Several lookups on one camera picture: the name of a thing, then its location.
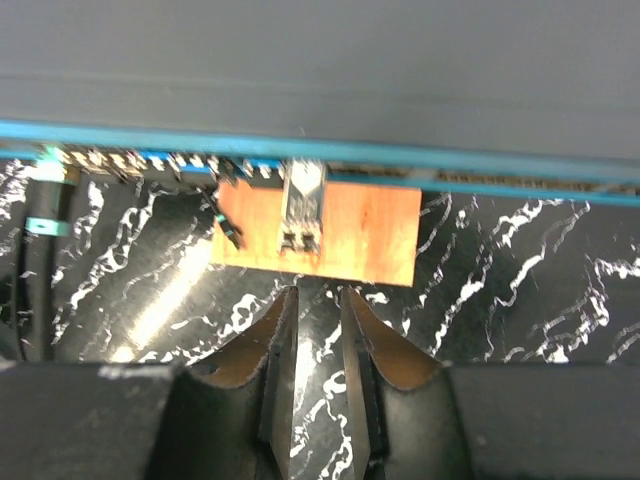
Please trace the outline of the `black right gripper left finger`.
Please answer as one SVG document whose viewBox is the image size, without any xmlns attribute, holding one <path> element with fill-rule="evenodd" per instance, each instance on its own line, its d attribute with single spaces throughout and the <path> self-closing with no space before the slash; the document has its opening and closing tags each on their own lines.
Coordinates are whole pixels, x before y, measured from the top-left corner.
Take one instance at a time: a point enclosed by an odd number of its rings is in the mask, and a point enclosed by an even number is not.
<svg viewBox="0 0 640 480">
<path fill-rule="evenodd" d="M 285 479 L 298 291 L 191 366 L 1 364 L 5 479 Z"/>
</svg>

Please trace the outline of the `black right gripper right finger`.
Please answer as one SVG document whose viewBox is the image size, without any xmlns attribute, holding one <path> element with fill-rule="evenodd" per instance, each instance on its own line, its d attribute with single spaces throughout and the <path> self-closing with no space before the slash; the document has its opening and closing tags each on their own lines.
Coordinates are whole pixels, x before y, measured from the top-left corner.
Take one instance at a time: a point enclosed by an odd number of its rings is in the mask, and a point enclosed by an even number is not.
<svg viewBox="0 0 640 480">
<path fill-rule="evenodd" d="M 445 366 L 341 294 L 358 479 L 635 479 L 639 370 Z"/>
</svg>

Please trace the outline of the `silver SFP module plug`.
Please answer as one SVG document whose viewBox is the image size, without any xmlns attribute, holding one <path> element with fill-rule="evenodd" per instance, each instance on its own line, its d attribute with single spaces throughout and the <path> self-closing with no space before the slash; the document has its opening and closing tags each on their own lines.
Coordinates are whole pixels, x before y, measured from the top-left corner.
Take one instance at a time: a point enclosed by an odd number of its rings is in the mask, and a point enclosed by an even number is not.
<svg viewBox="0 0 640 480">
<path fill-rule="evenodd" d="M 326 165 L 320 160 L 293 158 L 286 164 L 277 236 L 280 254 L 320 254 L 326 178 Z"/>
</svg>

